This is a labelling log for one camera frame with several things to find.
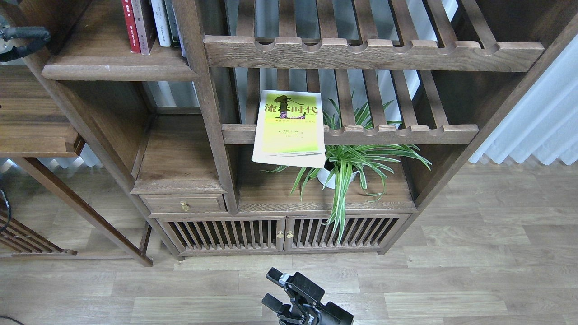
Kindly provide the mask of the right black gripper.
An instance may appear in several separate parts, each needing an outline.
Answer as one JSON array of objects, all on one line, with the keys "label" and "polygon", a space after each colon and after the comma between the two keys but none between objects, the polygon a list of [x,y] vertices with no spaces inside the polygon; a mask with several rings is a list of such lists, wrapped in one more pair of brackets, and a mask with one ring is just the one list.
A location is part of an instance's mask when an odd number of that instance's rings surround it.
[{"label": "right black gripper", "polygon": [[283,304],[271,294],[266,294],[262,304],[277,314],[281,325],[352,325],[354,316],[340,306],[328,302],[319,305],[325,290],[300,272],[290,275],[271,268],[266,278],[287,291],[290,297],[302,301]]}]

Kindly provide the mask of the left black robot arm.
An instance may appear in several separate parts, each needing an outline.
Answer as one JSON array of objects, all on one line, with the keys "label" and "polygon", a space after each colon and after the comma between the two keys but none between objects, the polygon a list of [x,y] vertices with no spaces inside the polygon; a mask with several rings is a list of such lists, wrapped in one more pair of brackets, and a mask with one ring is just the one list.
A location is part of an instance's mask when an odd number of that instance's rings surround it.
[{"label": "left black robot arm", "polygon": [[3,41],[24,39],[21,46],[12,46],[8,51],[1,53],[1,62],[10,62],[19,58],[27,57],[45,46],[51,41],[51,33],[46,27],[2,27],[0,31]]}]

